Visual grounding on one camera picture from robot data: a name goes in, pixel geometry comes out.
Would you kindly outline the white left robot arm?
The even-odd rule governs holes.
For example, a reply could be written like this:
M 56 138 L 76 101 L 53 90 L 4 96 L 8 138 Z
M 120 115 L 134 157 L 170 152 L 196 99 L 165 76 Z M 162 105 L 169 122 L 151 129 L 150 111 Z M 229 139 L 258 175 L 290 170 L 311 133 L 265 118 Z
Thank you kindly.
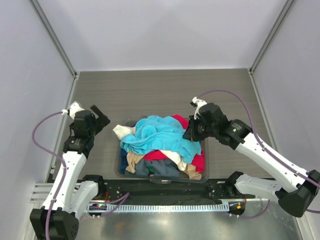
M 79 223 L 92 200 L 101 200 L 107 190 L 101 175 L 86 175 L 79 187 L 78 177 L 94 147 L 95 136 L 110 120 L 96 106 L 85 110 L 78 102 L 59 112 L 69 116 L 69 137 L 63 144 L 63 154 L 49 154 L 60 161 L 53 186 L 40 208 L 32 209 L 29 219 L 38 240 L 74 240 Z

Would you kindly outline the turquoise t shirt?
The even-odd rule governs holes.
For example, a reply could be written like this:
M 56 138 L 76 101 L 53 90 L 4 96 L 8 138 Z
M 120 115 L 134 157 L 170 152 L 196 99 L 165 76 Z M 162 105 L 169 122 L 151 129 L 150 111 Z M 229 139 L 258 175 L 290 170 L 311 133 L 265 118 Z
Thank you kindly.
M 171 116 L 156 115 L 140 119 L 135 124 L 135 133 L 130 133 L 120 140 L 120 146 L 127 152 L 146 155 L 155 150 L 171 151 L 183 157 L 190 164 L 202 148 L 199 142 L 183 138 L 185 129 Z

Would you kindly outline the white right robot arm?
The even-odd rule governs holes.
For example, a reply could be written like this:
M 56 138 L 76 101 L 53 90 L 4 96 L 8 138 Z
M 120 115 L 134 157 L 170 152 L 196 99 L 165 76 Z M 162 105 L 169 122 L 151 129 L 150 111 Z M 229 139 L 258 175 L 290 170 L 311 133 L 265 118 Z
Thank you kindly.
M 300 218 L 320 190 L 319 171 L 306 170 L 265 143 L 245 122 L 228 120 L 221 108 L 195 97 L 191 103 L 195 112 L 189 117 L 183 138 L 200 142 L 215 138 L 220 144 L 247 156 L 273 180 L 256 178 L 235 171 L 225 182 L 225 192 L 231 198 L 254 195 L 276 202 L 288 214 Z

